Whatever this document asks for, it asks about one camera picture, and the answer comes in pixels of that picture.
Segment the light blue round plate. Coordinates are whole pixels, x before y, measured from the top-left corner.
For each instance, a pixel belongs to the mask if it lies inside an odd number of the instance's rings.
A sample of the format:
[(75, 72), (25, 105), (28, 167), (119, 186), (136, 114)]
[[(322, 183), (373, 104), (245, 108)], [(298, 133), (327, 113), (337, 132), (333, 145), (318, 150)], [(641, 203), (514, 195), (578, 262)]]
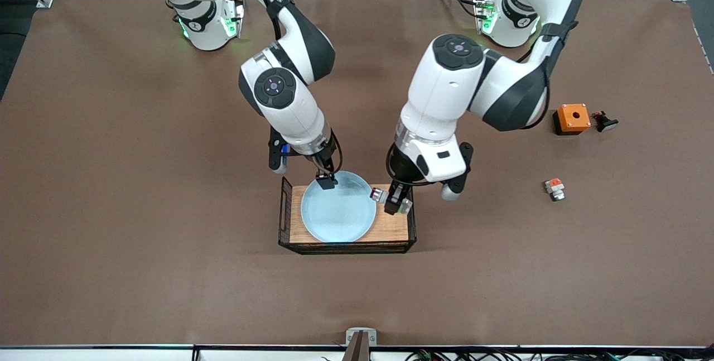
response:
[(372, 186), (352, 172), (338, 172), (331, 190), (324, 190), (314, 180), (301, 199), (302, 222), (320, 242), (356, 242), (372, 228), (377, 216), (371, 193)]

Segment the small black red button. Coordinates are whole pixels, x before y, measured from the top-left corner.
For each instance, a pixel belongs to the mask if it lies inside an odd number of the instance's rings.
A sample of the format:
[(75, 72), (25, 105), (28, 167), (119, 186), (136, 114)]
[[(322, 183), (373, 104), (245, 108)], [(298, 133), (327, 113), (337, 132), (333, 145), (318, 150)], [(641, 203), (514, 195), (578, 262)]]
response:
[(618, 125), (618, 120), (610, 119), (604, 111), (592, 113), (591, 118), (596, 122), (596, 130), (599, 133), (612, 130)]

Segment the brown table cover sheet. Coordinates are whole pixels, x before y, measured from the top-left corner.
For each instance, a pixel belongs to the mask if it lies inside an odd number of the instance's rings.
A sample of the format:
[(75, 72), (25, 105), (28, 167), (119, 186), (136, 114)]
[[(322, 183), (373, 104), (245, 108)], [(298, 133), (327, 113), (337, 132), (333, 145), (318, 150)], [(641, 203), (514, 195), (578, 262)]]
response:
[[(0, 344), (714, 343), (714, 75), (689, 9), (584, 0), (551, 79), (613, 130), (498, 132), (403, 255), (278, 245), (281, 177), (239, 68), (273, 36), (181, 38), (163, 0), (55, 0), (0, 101)], [(544, 181), (559, 178), (553, 201)]]

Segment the orange button enclosure box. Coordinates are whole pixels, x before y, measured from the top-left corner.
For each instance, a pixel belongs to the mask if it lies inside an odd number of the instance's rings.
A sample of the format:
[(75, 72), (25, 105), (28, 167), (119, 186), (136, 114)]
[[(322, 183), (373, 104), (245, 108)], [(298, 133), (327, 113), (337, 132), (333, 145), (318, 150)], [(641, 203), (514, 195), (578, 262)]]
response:
[(553, 112), (552, 122), (559, 136), (576, 136), (592, 126), (584, 103), (562, 104)]

